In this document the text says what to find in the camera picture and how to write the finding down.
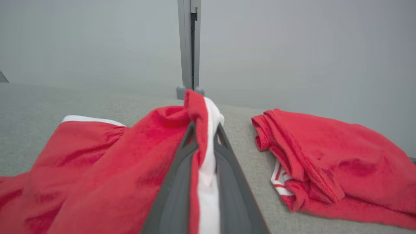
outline gray fabric surface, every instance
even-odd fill
[[[179,100],[138,95],[0,83],[0,175],[13,176],[30,170],[65,115],[113,119],[132,126],[156,107],[181,104]],[[291,213],[270,183],[274,156],[259,152],[254,144],[256,133],[251,117],[261,114],[262,110],[225,105],[218,108],[225,117],[227,137],[272,233],[415,233],[380,224]]]

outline red fabric with white trim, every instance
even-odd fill
[[[131,128],[112,120],[66,117],[29,172],[0,177],[0,230],[137,234],[191,120],[200,149],[192,161],[189,230],[197,234],[200,225],[219,224],[219,217],[200,219],[204,204],[199,203],[200,196],[209,197],[210,211],[219,210],[215,193],[199,191],[201,186],[218,190],[199,181],[200,168],[215,163],[207,153],[213,140],[208,128],[223,120],[212,105],[187,91],[183,107],[157,108]],[[215,178],[215,171],[204,173]]]
[[[291,211],[416,229],[416,166],[381,134],[279,109],[252,122],[258,149],[277,158],[271,182]]]

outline white stripe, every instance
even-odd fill
[[[92,117],[86,117],[81,115],[67,115],[65,116],[64,120],[62,122],[68,122],[68,121],[78,121],[78,122],[102,122],[107,124],[113,124],[117,126],[124,126],[124,124],[119,123],[117,121],[111,120],[111,119],[97,119]]]
[[[213,101],[205,99],[208,112],[208,142],[204,161],[198,172],[199,229],[198,234],[220,233],[220,199],[215,173],[214,134],[218,124],[224,123],[224,116]]]
[[[280,167],[280,162],[279,162],[278,159],[276,159],[275,170],[273,171],[272,178],[270,179],[270,181],[272,182],[273,185],[280,184],[280,185],[284,186],[285,182],[287,180],[290,180],[291,177],[288,173],[283,175],[286,172],[286,170],[282,167],[280,169],[279,177],[276,179],[276,175],[277,175],[277,172],[279,171],[279,167]],[[287,190],[286,188],[275,187],[275,189],[277,190],[279,195],[293,196],[293,193],[291,191]]]

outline gray tablecloth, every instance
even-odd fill
[[[113,119],[132,126],[156,107],[181,104],[180,100],[140,95],[0,83],[0,175],[13,176],[30,170],[65,115]],[[218,105],[218,108],[225,117],[227,137],[272,233],[415,233],[380,224],[291,213],[270,183],[274,156],[269,152],[259,152],[254,144],[256,133],[251,117],[263,111],[225,105]]]

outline red cloth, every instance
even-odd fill
[[[291,211],[416,229],[416,166],[381,134],[278,109],[252,122],[258,149],[282,165],[272,182]]]
[[[198,169],[208,129],[204,98],[157,108],[133,127],[63,122],[29,172],[0,177],[1,233],[137,234],[191,120],[190,233],[198,233]]]

